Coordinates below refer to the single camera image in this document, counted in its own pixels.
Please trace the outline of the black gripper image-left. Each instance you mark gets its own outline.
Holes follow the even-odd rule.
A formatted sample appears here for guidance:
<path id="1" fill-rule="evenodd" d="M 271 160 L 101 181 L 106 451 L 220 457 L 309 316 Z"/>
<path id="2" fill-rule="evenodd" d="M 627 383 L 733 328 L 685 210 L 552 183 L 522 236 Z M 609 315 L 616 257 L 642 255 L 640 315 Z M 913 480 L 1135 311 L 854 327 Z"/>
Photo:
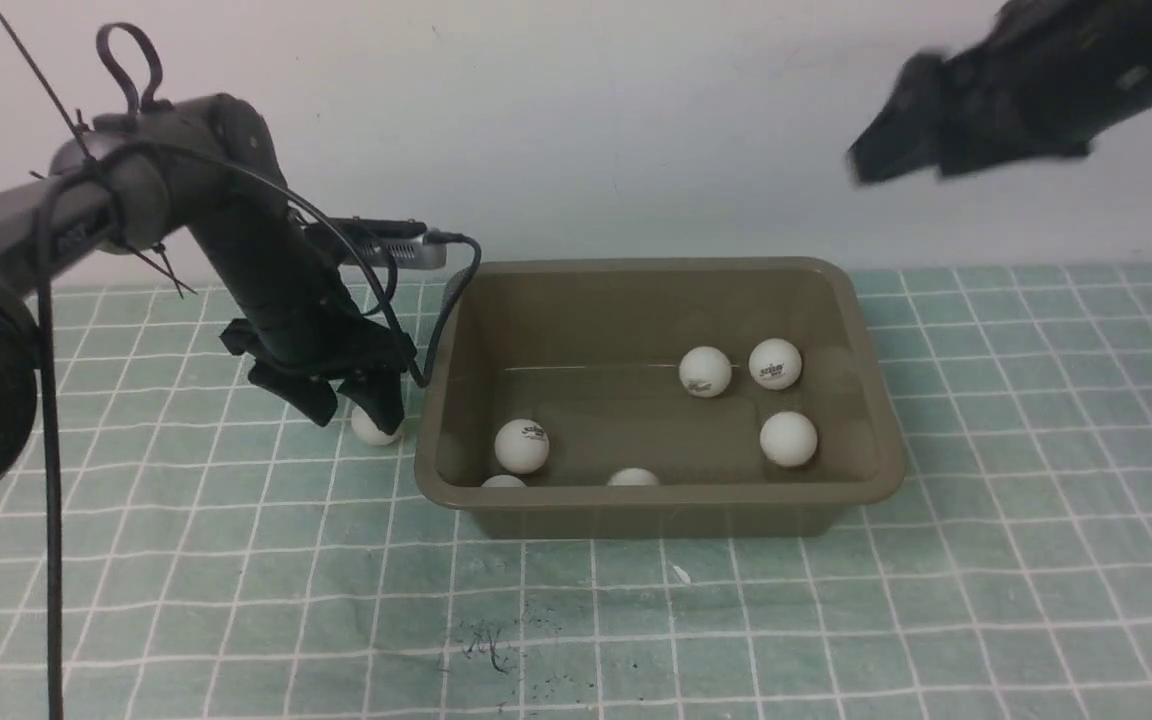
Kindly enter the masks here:
<path id="1" fill-rule="evenodd" d="M 333 300 L 274 300 L 238 306 L 243 316 L 220 333 L 225 350 L 251 357 L 248 382 L 325 427 L 338 392 L 361 406 L 384 432 L 403 425 L 401 373 L 415 361 L 410 334 Z"/>

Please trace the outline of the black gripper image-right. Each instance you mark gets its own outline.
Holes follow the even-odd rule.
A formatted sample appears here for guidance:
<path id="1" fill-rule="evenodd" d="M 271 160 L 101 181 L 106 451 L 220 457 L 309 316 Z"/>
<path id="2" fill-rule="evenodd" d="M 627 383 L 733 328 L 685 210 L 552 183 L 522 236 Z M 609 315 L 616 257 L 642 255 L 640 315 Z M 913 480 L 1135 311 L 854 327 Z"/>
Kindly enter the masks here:
<path id="1" fill-rule="evenodd" d="M 847 150 L 852 183 L 1087 158 L 1108 126 L 1091 101 L 1091 76 L 1112 14 L 1111 1 L 1006 1 L 978 44 L 914 54 Z"/>

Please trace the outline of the black robot arm image-left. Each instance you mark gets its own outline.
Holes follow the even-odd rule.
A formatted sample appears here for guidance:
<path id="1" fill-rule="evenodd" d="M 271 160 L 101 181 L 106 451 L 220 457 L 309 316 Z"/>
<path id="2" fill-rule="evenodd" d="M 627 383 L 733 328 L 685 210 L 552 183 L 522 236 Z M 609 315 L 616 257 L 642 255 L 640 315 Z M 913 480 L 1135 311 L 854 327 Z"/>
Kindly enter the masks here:
<path id="1" fill-rule="evenodd" d="M 84 179 L 68 143 L 50 177 L 0 192 L 0 480 L 26 448 L 38 402 L 41 323 L 24 300 L 88 253 L 143 252 L 191 233 L 241 309 L 221 333 L 252 357 L 250 381 L 325 425 L 349 397 L 376 429 L 404 420 L 410 338 L 361 313 L 340 278 L 348 250 L 302 225 L 268 126 L 229 94 L 96 118 L 88 146 L 115 156 Z"/>

